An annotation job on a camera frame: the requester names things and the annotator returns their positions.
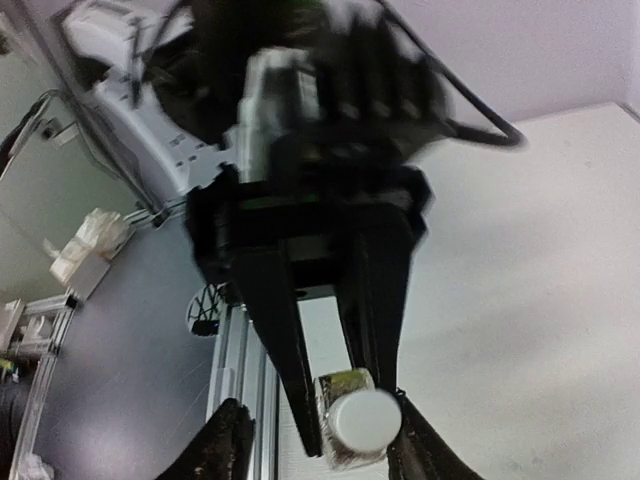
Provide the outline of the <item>small nail polish bottle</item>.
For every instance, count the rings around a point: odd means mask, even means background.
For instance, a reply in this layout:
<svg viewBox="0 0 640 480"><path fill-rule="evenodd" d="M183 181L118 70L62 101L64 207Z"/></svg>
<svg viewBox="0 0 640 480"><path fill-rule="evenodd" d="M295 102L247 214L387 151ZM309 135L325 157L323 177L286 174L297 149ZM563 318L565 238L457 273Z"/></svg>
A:
<svg viewBox="0 0 640 480"><path fill-rule="evenodd" d="M322 454L329 469L346 471L381 461L397 432L395 407L365 369L315 380Z"/></svg>

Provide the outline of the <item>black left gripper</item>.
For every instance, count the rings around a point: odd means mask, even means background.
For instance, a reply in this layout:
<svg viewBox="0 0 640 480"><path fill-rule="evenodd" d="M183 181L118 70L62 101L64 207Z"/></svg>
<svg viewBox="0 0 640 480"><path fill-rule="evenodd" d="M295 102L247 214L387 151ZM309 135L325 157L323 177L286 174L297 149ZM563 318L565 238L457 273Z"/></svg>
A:
<svg viewBox="0 0 640 480"><path fill-rule="evenodd" d="M293 195L223 165L187 196L186 229L205 280L243 300L284 387L304 450L322 455L297 298L335 294L351 365L395 393L412 256L431 201L424 174L374 168Z"/></svg>

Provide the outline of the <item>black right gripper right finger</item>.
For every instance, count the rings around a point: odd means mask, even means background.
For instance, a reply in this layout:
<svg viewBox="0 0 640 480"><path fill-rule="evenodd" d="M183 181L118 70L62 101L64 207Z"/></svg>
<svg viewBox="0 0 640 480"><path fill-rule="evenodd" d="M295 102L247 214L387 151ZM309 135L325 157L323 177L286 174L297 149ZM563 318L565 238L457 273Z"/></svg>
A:
<svg viewBox="0 0 640 480"><path fill-rule="evenodd" d="M391 480L482 480L446 444L442 437L398 389L395 394L402 413L401 429L387 448Z"/></svg>

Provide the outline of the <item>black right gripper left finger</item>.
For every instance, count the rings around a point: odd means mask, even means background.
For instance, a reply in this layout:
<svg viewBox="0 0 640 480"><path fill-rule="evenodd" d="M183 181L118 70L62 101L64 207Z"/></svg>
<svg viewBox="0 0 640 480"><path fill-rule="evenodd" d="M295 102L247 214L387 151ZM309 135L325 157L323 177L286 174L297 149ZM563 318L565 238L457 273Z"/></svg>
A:
<svg viewBox="0 0 640 480"><path fill-rule="evenodd" d="M227 398L157 480L245 480L254 435L249 409Z"/></svg>

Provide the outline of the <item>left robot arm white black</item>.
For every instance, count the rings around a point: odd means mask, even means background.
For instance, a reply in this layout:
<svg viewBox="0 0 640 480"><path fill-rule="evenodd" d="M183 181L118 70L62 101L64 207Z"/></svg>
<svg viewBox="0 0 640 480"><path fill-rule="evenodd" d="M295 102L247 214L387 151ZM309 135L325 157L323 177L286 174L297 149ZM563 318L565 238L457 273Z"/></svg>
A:
<svg viewBox="0 0 640 480"><path fill-rule="evenodd" d="M410 158L449 130L446 94L387 9L81 1L61 19L97 117L186 198L192 255L247 308L306 453L325 449L298 308L337 299L351 364L396 387L431 192Z"/></svg>

